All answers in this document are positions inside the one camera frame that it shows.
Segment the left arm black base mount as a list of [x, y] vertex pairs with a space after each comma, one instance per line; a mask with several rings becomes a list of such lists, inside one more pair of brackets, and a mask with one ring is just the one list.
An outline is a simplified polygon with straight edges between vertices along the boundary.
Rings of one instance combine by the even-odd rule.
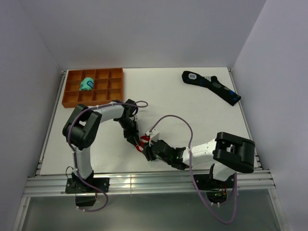
[[[109, 181], [109, 178], [92, 178], [89, 184], [107, 193], [109, 190]], [[66, 182], [65, 194], [74, 194], [76, 206], [85, 210], [93, 210], [91, 207], [96, 203], [99, 192], [97, 189], [84, 184], [76, 176], [69, 178]]]

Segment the red white striped sock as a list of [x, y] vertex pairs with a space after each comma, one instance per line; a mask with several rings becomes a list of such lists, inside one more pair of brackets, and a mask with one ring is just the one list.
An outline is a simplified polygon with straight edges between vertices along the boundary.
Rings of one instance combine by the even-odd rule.
[[149, 140], [150, 140], [150, 137], [148, 137], [148, 136], [146, 136], [146, 135], [141, 136], [141, 137], [140, 137], [140, 140], [139, 140], [139, 143], [135, 146], [136, 149], [137, 149], [140, 153], [142, 153], [145, 144], [147, 144], [147, 143], [149, 142]]

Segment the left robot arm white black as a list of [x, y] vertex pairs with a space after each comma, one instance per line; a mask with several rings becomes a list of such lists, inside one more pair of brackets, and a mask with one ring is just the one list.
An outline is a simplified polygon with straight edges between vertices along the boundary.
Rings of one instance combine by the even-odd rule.
[[118, 100], [108, 104], [87, 107], [79, 104], [73, 110], [63, 128], [63, 135], [73, 151], [74, 175], [78, 178], [76, 186], [82, 192], [89, 192], [94, 186], [93, 169], [90, 161], [90, 147], [93, 144], [99, 125], [113, 120], [120, 124], [124, 138], [133, 146], [141, 145], [137, 125], [137, 103], [131, 99]]

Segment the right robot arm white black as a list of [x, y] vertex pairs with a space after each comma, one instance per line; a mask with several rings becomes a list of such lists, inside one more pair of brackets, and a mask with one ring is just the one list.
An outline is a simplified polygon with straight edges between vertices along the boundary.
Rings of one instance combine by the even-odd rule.
[[194, 147], [173, 148], [159, 139], [158, 132], [148, 132], [148, 142], [142, 153], [148, 161], [159, 159], [172, 168], [186, 170], [193, 166], [210, 163], [208, 182], [220, 187], [236, 172], [254, 172], [255, 142], [226, 132], [219, 132], [215, 139]]

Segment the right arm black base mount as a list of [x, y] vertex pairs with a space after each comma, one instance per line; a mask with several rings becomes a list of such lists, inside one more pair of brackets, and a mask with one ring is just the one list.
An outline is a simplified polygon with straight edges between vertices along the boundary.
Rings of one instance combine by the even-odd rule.
[[234, 175], [226, 181], [211, 178], [210, 174], [194, 174], [194, 180], [201, 191], [206, 191], [206, 196], [211, 203], [224, 203], [228, 199], [227, 189], [234, 185]]

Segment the orange compartment tray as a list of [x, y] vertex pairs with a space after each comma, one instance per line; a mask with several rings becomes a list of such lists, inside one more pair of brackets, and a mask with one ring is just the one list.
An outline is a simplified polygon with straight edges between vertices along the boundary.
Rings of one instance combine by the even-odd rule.
[[[80, 83], [86, 78], [94, 79], [93, 90], [80, 91]], [[66, 75], [62, 105], [74, 108], [102, 105], [111, 101], [122, 101], [124, 97], [124, 72], [122, 68], [69, 70]]]

